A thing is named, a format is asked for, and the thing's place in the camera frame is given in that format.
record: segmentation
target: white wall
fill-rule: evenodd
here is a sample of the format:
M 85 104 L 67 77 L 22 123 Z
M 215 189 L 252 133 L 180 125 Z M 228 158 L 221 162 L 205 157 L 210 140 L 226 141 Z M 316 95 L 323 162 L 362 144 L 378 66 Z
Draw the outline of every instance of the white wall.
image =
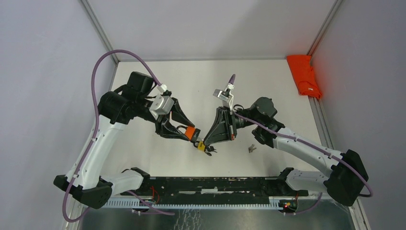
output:
M 372 229 L 406 221 L 406 1 L 345 1 L 313 58 L 335 147 L 357 151 Z
M 0 11 L 0 229 L 59 229 L 52 182 L 89 134 L 90 75 L 105 49 L 79 1 L 1 1 Z M 98 97 L 113 69 L 102 63 Z
M 334 0 L 89 2 L 114 48 L 162 60 L 305 54 Z

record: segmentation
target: small metal part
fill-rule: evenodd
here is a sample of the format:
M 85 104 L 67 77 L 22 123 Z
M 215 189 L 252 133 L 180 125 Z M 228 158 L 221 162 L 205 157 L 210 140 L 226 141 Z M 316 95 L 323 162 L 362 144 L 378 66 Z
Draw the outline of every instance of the small metal part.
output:
M 254 150 L 256 150 L 257 148 L 254 147 L 255 145 L 252 144 L 250 147 L 248 147 L 248 153 L 252 153 Z
M 157 119 L 158 115 L 166 115 L 170 112 L 175 102 L 169 96 L 156 97 L 149 111 Z
M 234 95 L 231 94 L 231 91 L 233 89 L 234 89 L 234 85 L 231 83 L 228 83 L 227 86 L 224 88 L 224 90 L 216 89 L 213 93 L 213 96 L 222 100 L 223 106 L 230 108 L 230 110 L 233 108 Z

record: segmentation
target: gray floor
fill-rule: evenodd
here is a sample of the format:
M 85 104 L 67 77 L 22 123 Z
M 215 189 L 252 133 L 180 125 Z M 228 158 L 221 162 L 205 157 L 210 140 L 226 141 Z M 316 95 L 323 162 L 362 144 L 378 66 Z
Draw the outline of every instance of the gray floor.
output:
M 314 201 L 301 200 L 299 210 Z M 275 210 L 170 210 L 175 216 L 138 216 L 129 209 L 101 208 L 90 211 L 82 230 L 354 230 L 349 209 L 322 201 L 313 211 L 284 217 Z

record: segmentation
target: metal frame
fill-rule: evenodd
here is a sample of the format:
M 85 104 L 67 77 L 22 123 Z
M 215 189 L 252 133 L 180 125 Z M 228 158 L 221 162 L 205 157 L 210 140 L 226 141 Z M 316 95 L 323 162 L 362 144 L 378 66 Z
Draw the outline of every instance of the metal frame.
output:
M 245 58 L 245 57 L 218 57 L 218 58 L 163 58 L 163 59 L 144 59 L 144 61 L 235 61 L 235 60 L 283 60 L 286 59 L 285 56 L 280 57 L 253 57 L 253 58 Z M 137 61 L 134 59 L 123 59 L 120 62 L 133 62 Z
M 107 37 L 106 33 L 104 32 L 103 27 L 100 25 L 100 22 L 97 19 L 92 7 L 90 6 L 89 1 L 88 0 L 79 0 L 79 3 L 82 5 L 84 11 L 88 15 L 90 22 L 94 26 L 94 29 L 96 30 L 101 42 L 103 43 L 103 46 L 106 48 L 107 51 L 112 51 L 113 46 L 110 43 L 109 38 Z M 112 54 L 111 58 L 116 65 L 120 61 L 116 54 Z
M 317 33 L 311 47 L 309 48 L 307 55 L 313 56 L 315 54 L 318 46 L 322 42 L 328 28 L 330 27 L 332 21 L 334 20 L 335 16 L 337 15 L 337 12 L 339 11 L 339 9 L 342 6 L 342 3 L 344 1 L 345 0 L 336 0 L 334 2 L 330 12 L 328 13 L 325 21 L 323 22 L 319 32 Z M 98 35 L 101 39 L 101 42 L 103 43 L 106 50 L 108 50 L 108 51 L 113 50 L 113 46 L 110 43 L 110 41 L 107 37 L 107 34 L 104 32 L 104 30 L 103 30 L 99 20 L 97 19 L 92 7 L 90 6 L 88 0 L 79 0 L 79 2 L 81 3 L 81 5 L 83 6 L 83 9 L 87 13 L 89 20 L 93 24 L 93 26 L 94 26 L 96 32 L 98 33 Z M 114 77 L 117 72 L 118 63 L 120 62 L 120 60 L 118 59 L 116 54 L 112 55 L 112 60 L 115 63 L 115 69 L 114 69 L 112 81 L 111 81 L 111 84 L 109 87 L 110 90 L 112 88 Z M 331 139 L 331 136 L 329 133 L 329 128 L 328 128 L 328 124 L 327 124 L 327 120 L 326 120 L 326 114 L 324 112 L 321 101 L 318 99 L 309 97 L 309 102 L 310 102 L 310 106 L 313 111 L 313 115 L 314 115 L 315 122 L 316 122 L 316 127 L 319 132 L 319 136 L 320 136 L 322 145 L 333 149 L 334 144 L 332 142 L 332 139 Z M 270 197 L 270 200 L 280 199 L 280 198 L 281 197 Z M 310 197 L 310 196 L 303 197 L 301 199 L 308 199 L 308 198 L 312 198 L 312 197 Z M 129 199 L 129 198 L 123 198 L 123 197 L 118 196 L 118 197 L 112 197 L 111 199 Z M 82 213 L 84 208 L 85 207 L 81 203 L 79 203 L 75 199 L 71 199 L 69 208 L 68 208 L 69 217 L 73 217 L 73 218 L 77 217 L 80 213 Z M 351 216 L 352 216 L 352 219 L 354 222 L 355 229 L 357 229 L 357 230 L 370 230 L 371 229 L 368 219 L 365 215 L 364 208 L 359 199 L 354 203 L 354 205 L 352 207 L 350 207 L 350 212 L 351 212 Z M 75 222 L 75 223 L 64 222 L 64 224 L 62 225 L 63 230 L 77 230 L 78 228 L 79 228 L 79 222 Z
M 248 204 L 248 205 L 152 205 L 155 208 L 163 209 L 274 209 L 282 210 L 282 207 L 278 206 L 279 199 L 270 198 L 269 204 Z M 103 208 L 148 208 L 141 204 L 139 199 L 135 197 L 112 197 L 107 201 Z

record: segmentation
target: purple cable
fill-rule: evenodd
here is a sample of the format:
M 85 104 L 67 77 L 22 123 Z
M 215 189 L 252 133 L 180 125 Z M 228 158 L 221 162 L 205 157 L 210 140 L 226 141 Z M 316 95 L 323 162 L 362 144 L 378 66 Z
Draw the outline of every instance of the purple cable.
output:
M 284 214 L 285 214 L 285 215 L 288 215 L 288 216 L 295 216 L 295 215 L 297 215 L 297 214 L 303 214 L 303 213 L 305 213 L 305 212 L 309 212 L 309 211 L 315 209 L 315 207 L 320 203 L 322 196 L 323 196 L 323 193 L 320 193 L 320 195 L 318 195 L 318 198 L 317 198 L 316 203 L 314 203 L 314 204 L 313 204 L 310 208 L 308 208 L 308 209 L 305 209 L 305 210 L 300 211 L 300 212 L 294 212 L 294 213 L 284 212 Z
M 272 134 L 275 134 L 275 135 L 280 136 L 280 137 L 283 137 L 283 138 L 289 138 L 289 139 L 292 139 L 292 140 L 296 140 L 296 137 L 294 137 L 294 136 L 285 135 L 285 134 L 281 134 L 281 133 L 275 132 L 275 131 L 273 131 L 273 130 L 270 130 L 270 129 L 266 128 L 264 125 L 262 125 L 262 124 L 260 124 L 260 123 L 258 123 L 258 122 L 256 122 L 256 121 L 254 121 L 254 120 L 251 120 L 251 119 L 249 119 L 249 118 L 243 117 L 243 116 L 241 116 L 241 115 L 239 115 L 239 114 L 237 114 L 237 113 L 234 113 L 234 115 L 236 115 L 237 117 L 239 117 L 239 118 L 241 118 L 241 119 L 243 119 L 243 120 L 246 120 L 246 121 L 249 121 L 249 122 L 251 122 L 251 123 L 253 123 L 253 124 L 256 124 L 256 125 L 258 125 L 259 127 L 263 128 L 263 129 L 265 129 L 265 130 L 267 130 L 268 132 L 270 132 L 270 133 L 272 133 Z M 360 174 L 359 172 L 357 172 L 353 167 L 351 167 L 351 165 L 349 165 L 348 163 L 346 163 L 346 162 L 343 161 L 342 159 L 340 159 L 340 158 L 338 158 L 338 157 L 336 157 L 336 156 L 334 156 L 334 155 L 331 155 L 331 153 L 325 151 L 324 149 L 321 149 L 321 148 L 317 147 L 316 145 L 314 145 L 314 144 L 312 144 L 312 143 L 309 143 L 309 142 L 307 142 L 307 141 L 305 141 L 305 140 L 302 140 L 302 139 L 297 139 L 297 141 L 299 141 L 299 142 L 301 142 L 301 143 L 303 143 L 303 144 L 305 144 L 305 145 L 307 145 L 307 146 L 309 146 L 309 147 L 311 147 L 311 148 L 313 148 L 313 149 L 315 149 L 315 150 L 317 150 L 317 151 L 323 153 L 324 155 L 326 155 L 326 156 L 328 156 L 328 157 L 330 157 L 330 158 L 335 159 L 336 161 L 342 163 L 343 165 L 345 165 L 347 168 L 349 168 L 349 169 L 364 183 L 365 187 L 367 187 L 368 191 L 370 192 L 369 195 L 363 195 L 363 196 L 367 196 L 367 197 L 373 196 L 372 188 L 369 186 L 369 184 L 367 183 L 367 181 L 361 176 L 361 174 Z
M 230 80 L 228 81 L 228 83 L 233 84 L 234 85 L 234 80 L 236 79 L 236 74 L 231 75 Z
M 97 60 L 96 64 L 94 65 L 93 72 L 92 72 L 92 74 L 91 74 L 91 97 L 92 97 L 92 99 L 93 99 L 94 114 L 95 114 L 95 116 L 96 116 L 96 124 L 95 124 L 95 126 L 94 126 L 94 131 L 93 131 L 93 134 L 92 134 L 92 136 L 91 136 L 91 139 L 95 139 L 95 138 L 96 138 L 97 131 L 98 131 L 98 129 L 99 129 L 99 110 L 98 110 L 98 108 L 97 108 L 96 92 L 95 92 L 95 89 L 94 89 L 94 80 L 95 80 L 95 78 L 96 78 L 96 71 L 97 71 L 97 68 L 99 67 L 100 63 L 103 61 L 103 59 L 105 59 L 107 56 L 109 56 L 109 55 L 111 55 L 111 54 L 115 54 L 115 53 L 125 53 L 125 54 L 129 54 L 129 55 L 135 57 L 135 58 L 136 58 L 139 62 L 141 62 L 141 64 L 147 69 L 148 73 L 149 73 L 149 74 L 151 75 L 151 77 L 154 79 L 155 83 L 156 83 L 157 85 L 161 85 L 161 82 L 158 81 L 157 77 L 156 77 L 155 74 L 152 72 L 152 70 L 149 68 L 149 66 L 144 62 L 143 59 L 141 59 L 141 58 L 140 58 L 138 55 L 136 55 L 135 53 L 130 52 L 130 51 L 127 51 L 127 50 L 123 50 L 123 49 L 116 49 L 116 50 L 112 50 L 112 51 L 109 51 L 109 52 L 103 54 L 103 55 L 99 58 L 99 60 Z M 91 140 L 91 141 L 89 142 L 89 144 L 87 145 L 87 147 L 86 147 L 86 149 L 85 149 L 85 151 L 84 151 L 82 157 L 80 158 L 80 160 L 79 160 L 79 162 L 78 162 L 78 165 L 77 165 L 75 171 L 73 172 L 73 175 L 77 175 L 77 174 L 78 174 L 78 172 L 79 172 L 79 170 L 80 170 L 80 167 L 82 166 L 83 162 L 85 161 L 86 156 L 88 155 L 89 150 L 90 150 L 92 144 L 93 144 L 93 141 Z M 69 191 L 70 191 L 70 189 L 72 188 L 72 185 L 73 185 L 74 181 L 75 181 L 75 177 L 72 177 L 71 180 L 70 180 L 70 182 L 69 182 L 68 187 L 66 188 L 66 192 L 65 192 L 65 195 L 64 195 L 63 203 L 62 203 L 62 215 L 63 215 L 64 219 L 65 219 L 67 222 L 70 222 L 70 223 L 76 222 L 76 221 L 80 220 L 80 219 L 90 210 L 90 207 L 88 207 L 88 208 L 87 208 L 79 217 L 77 217 L 76 219 L 70 219 L 70 218 L 68 217 L 68 215 L 67 215 L 67 213 L 66 213 L 66 204 L 67 204 L 67 202 L 68 202 Z
M 154 212 L 150 212 L 150 213 L 143 213 L 143 214 L 145 214 L 145 215 L 154 215 L 154 214 L 157 214 L 157 213 L 159 213 L 159 214 L 163 214 L 163 215 L 168 215 L 168 216 L 174 216 L 175 215 L 175 213 L 173 213 L 173 212 L 164 212 L 164 211 L 161 211 L 161 210 L 159 210 L 159 209 L 156 209 L 156 208 L 154 208 L 154 207 L 152 207 L 148 202 L 146 202 L 146 201 L 144 201 L 143 199 L 141 199 L 137 194 L 135 194 L 135 193 L 133 193 L 132 191 L 127 191 L 129 194 L 131 194 L 131 195 L 133 195 L 133 196 L 135 196 L 137 199 L 139 199 L 140 201 L 141 201 L 141 203 L 143 203 L 144 205 L 146 205 L 147 207 L 149 207 L 150 209 L 152 209 L 152 210 L 154 210 L 154 211 L 156 211 L 156 213 L 154 213 Z

